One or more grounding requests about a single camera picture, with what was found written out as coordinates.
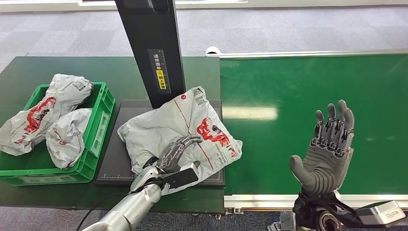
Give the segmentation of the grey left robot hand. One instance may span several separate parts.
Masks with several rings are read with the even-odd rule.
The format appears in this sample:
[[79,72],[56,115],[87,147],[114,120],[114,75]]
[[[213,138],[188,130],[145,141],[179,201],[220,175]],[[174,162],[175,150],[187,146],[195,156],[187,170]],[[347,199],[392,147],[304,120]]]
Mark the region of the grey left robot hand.
[[181,169],[179,160],[185,149],[192,144],[201,142],[202,138],[199,135],[176,138],[165,148],[164,153],[158,159],[155,166],[164,174],[178,172]]

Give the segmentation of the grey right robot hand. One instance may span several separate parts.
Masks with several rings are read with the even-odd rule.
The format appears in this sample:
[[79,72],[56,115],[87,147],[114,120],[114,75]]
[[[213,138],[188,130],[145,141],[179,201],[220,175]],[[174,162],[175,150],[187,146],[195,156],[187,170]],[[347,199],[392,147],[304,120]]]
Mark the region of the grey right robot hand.
[[320,195],[340,189],[353,155],[355,118],[344,100],[328,104],[328,117],[316,111],[316,123],[304,158],[292,155],[289,167],[302,191]]

